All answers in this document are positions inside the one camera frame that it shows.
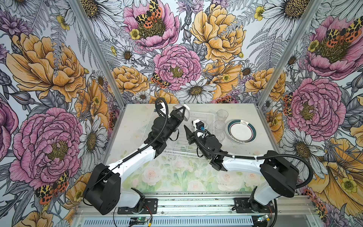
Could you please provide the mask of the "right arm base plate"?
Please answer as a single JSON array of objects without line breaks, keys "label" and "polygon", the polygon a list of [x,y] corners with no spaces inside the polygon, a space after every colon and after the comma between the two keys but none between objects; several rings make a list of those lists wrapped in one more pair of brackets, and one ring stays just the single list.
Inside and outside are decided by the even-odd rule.
[{"label": "right arm base plate", "polygon": [[275,207],[273,202],[269,202],[267,205],[261,205],[255,201],[249,201],[249,198],[239,197],[233,199],[234,205],[233,211],[236,213],[274,213]]}]

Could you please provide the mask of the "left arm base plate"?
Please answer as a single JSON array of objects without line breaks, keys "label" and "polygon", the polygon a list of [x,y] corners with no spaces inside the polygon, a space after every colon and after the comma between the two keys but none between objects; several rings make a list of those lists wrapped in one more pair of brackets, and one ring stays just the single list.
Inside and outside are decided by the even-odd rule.
[{"label": "left arm base plate", "polygon": [[119,215],[139,215],[139,214],[156,214],[158,208],[158,199],[146,198],[138,202],[135,208],[119,207],[117,214]]}]

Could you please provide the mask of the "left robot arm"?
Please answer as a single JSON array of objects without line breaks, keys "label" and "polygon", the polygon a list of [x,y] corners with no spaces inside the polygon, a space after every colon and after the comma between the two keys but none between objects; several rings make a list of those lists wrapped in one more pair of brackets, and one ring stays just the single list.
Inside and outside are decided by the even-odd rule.
[{"label": "left robot arm", "polygon": [[142,165],[162,154],[171,135],[190,118],[187,105],[175,105],[169,113],[167,106],[158,104],[157,111],[159,116],[154,120],[151,132],[137,150],[107,166],[99,164],[92,171],[83,198],[100,214],[106,215],[114,208],[140,213],[146,206],[143,193],[135,188],[123,189],[122,184]]}]

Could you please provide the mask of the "plate green red band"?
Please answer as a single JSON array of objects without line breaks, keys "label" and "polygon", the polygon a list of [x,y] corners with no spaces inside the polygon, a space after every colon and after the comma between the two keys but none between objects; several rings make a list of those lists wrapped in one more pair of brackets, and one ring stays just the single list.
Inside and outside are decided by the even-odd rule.
[{"label": "plate green red band", "polygon": [[254,126],[245,120],[230,120],[226,124],[228,137],[237,143],[250,143],[256,139],[257,132]]}]

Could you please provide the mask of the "clear glass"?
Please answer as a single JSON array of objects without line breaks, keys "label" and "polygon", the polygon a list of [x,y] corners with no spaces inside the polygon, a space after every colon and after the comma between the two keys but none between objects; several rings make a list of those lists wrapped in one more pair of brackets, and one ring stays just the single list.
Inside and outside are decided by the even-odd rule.
[{"label": "clear glass", "polygon": [[224,109],[218,110],[216,114],[217,114],[217,120],[223,122],[225,122],[229,116],[229,113]]},{"label": "clear glass", "polygon": [[224,132],[226,129],[226,123],[224,121],[217,120],[214,122],[215,133]]},{"label": "clear glass", "polygon": [[218,131],[218,132],[215,133],[215,137],[221,143],[225,139],[226,136],[222,131]]}]

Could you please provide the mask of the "white wire dish rack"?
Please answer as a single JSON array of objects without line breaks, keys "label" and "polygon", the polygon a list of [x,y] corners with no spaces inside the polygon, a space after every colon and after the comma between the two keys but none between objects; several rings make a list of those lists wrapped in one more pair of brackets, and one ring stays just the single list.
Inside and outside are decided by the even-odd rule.
[{"label": "white wire dish rack", "polygon": [[201,120],[205,128],[211,133],[214,134],[214,122],[215,115],[213,113],[204,113],[204,112],[190,112],[189,121],[183,121],[181,125],[178,127],[178,131],[173,132],[171,135],[172,140],[168,140],[166,143],[167,146],[162,152],[162,155],[173,155],[173,156],[184,156],[190,158],[198,158],[197,154],[197,145],[194,143],[190,145],[187,141],[186,132],[184,126],[186,125],[189,130],[194,131],[194,126],[192,121]]}]

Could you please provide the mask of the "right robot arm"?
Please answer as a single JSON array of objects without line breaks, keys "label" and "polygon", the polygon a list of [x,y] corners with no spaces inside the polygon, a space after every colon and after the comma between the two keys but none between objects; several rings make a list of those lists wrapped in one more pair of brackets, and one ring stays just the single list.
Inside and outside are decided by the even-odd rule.
[{"label": "right robot arm", "polygon": [[279,197],[292,198],[297,188],[298,169],[282,155],[269,150],[263,156],[236,156],[223,151],[222,144],[215,135],[198,126],[191,131],[184,126],[188,143],[196,144],[202,156],[217,171],[241,171],[261,175],[265,182],[256,186],[248,199],[235,207],[245,208],[251,212],[268,211],[269,205]]}]

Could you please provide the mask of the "striped brown white bowl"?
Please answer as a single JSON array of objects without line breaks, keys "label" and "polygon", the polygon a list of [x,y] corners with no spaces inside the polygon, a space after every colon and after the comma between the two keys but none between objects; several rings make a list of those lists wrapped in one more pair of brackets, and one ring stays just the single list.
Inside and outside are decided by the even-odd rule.
[{"label": "striped brown white bowl", "polygon": [[185,121],[189,121],[190,115],[191,115],[190,108],[186,104],[176,104],[173,107],[173,110],[176,110],[177,112],[179,112]]}]

